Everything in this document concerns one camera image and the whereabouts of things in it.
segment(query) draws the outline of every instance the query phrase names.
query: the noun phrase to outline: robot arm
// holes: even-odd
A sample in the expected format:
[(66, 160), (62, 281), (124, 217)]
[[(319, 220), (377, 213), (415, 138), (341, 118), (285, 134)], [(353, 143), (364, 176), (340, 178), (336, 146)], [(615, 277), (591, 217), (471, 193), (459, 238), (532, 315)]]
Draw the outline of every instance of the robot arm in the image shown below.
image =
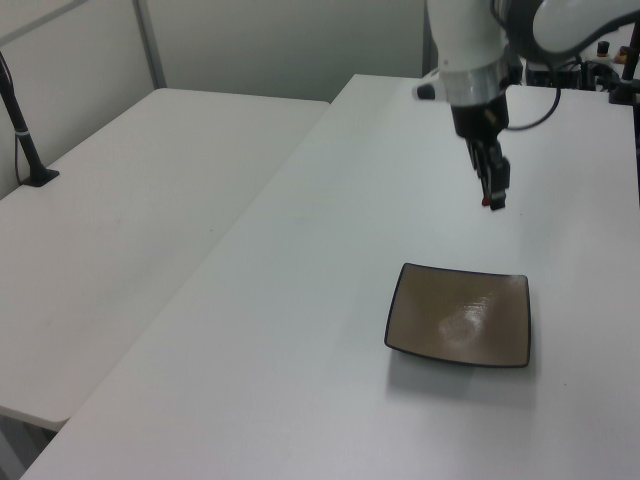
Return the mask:
[(456, 133), (467, 141), (483, 205), (505, 206), (510, 165), (498, 134), (508, 127), (505, 46), (557, 64), (605, 33), (640, 20), (638, 0), (428, 0), (440, 79)]

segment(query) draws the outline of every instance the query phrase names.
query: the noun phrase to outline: black cable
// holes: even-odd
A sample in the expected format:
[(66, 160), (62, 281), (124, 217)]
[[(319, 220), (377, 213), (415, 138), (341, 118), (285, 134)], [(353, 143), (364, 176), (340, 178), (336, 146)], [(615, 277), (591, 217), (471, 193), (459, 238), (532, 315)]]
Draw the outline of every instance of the black cable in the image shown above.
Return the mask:
[(522, 132), (524, 130), (530, 130), (533, 127), (537, 127), (538, 125), (546, 122), (549, 119), (549, 117), (551, 117), (551, 115), (553, 115), (555, 113), (556, 109), (558, 108), (558, 105), (560, 105), (560, 97), (562, 96), (562, 88), (560, 88), (560, 84), (558, 83), (558, 79), (557, 79), (557, 76), (556, 76), (556, 71), (554, 70), (553, 65), (551, 65), (551, 63), (545, 62), (545, 65), (549, 69), (549, 73), (551, 75), (551, 81), (556, 86), (556, 98), (553, 101), (553, 105), (551, 105), (551, 108), (549, 109), (549, 111), (540, 120), (536, 120), (535, 122), (530, 123), (528, 125), (522, 125), (522, 126), (518, 126), (518, 127), (507, 127), (506, 129), (508, 131), (510, 131), (510, 132)]
[(22, 185), (22, 180), (20, 180), (20, 173), (18, 172), (18, 135), (15, 135), (14, 166), (16, 169), (16, 180), (18, 181), (18, 185)]
[[(507, 29), (507, 25), (506, 25), (506, 23), (504, 23), (504, 21), (502, 20), (502, 18), (500, 17), (498, 12), (496, 11), (496, 4), (495, 4), (494, 0), (490, 0), (489, 9), (490, 9), (491, 15), (493, 16), (495, 21), (498, 22), (498, 25), (500, 25), (502, 27), (502, 29), (505, 32), (507, 32), (507, 34), (508, 34), (509, 32), (508, 32), (508, 29)], [(560, 88), (560, 85), (558, 84), (556, 72), (555, 72), (555, 70), (553, 68), (553, 65), (551, 65), (551, 62), (544, 62), (544, 64), (549, 69), (549, 74), (551, 75), (551, 81), (556, 85), (556, 98), (553, 101), (553, 105), (551, 106), (549, 111), (540, 120), (536, 120), (535, 122), (530, 123), (528, 125), (522, 125), (522, 126), (518, 126), (518, 127), (507, 127), (507, 130), (509, 130), (511, 132), (522, 132), (524, 130), (529, 130), (529, 129), (533, 128), (533, 127), (537, 127), (541, 123), (546, 122), (549, 119), (549, 117), (551, 117), (551, 115), (553, 115), (554, 112), (556, 111), (556, 109), (558, 108), (558, 105), (560, 104), (560, 97), (562, 96), (562, 89)]]
[(489, 1), (489, 9), (491, 10), (491, 15), (493, 16), (493, 18), (496, 20), (496, 22), (498, 22), (498, 25), (500, 25), (506, 32), (507, 25), (502, 21), (502, 18), (496, 11), (496, 2), (494, 0)]

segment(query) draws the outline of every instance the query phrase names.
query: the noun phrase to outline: brown plate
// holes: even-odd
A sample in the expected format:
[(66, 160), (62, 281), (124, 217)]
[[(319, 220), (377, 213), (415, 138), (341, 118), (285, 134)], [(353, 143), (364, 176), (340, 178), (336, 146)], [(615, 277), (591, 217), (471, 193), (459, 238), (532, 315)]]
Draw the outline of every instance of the brown plate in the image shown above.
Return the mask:
[(527, 277), (405, 263), (384, 343), (447, 362), (526, 367), (531, 345)]

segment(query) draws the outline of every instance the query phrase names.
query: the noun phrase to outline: black stand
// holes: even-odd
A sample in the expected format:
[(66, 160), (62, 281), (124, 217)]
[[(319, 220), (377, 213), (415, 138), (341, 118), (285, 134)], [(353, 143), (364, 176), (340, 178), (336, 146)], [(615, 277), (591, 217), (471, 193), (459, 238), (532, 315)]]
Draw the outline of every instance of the black stand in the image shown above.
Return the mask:
[(18, 140), (20, 140), (22, 150), (27, 157), (27, 162), (29, 162), (31, 169), (31, 175), (22, 183), (32, 187), (42, 187), (60, 175), (60, 173), (55, 170), (48, 170), (40, 161), (38, 151), (29, 133), (29, 128), (18, 105), (18, 100), (16, 100), (11, 74), (4, 61), (4, 57), (2, 57), (2, 53), (0, 53), (0, 95), (2, 96), (5, 107), (7, 107), (11, 123), (13, 123), (13, 128), (16, 131)]

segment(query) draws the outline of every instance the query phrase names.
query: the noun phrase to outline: white desk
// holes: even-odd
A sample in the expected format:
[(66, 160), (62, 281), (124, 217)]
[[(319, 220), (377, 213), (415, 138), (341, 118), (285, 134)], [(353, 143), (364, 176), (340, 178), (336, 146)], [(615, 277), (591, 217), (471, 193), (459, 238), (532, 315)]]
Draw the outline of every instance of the white desk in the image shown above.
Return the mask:
[(0, 202), (0, 414), (58, 429), (327, 104), (159, 90)]
[[(566, 92), (505, 134), (492, 213), (414, 83), (351, 81), (25, 480), (637, 478), (631, 110)], [(514, 122), (553, 95), (513, 88)], [(530, 366), (386, 348), (404, 262), (528, 275)]]

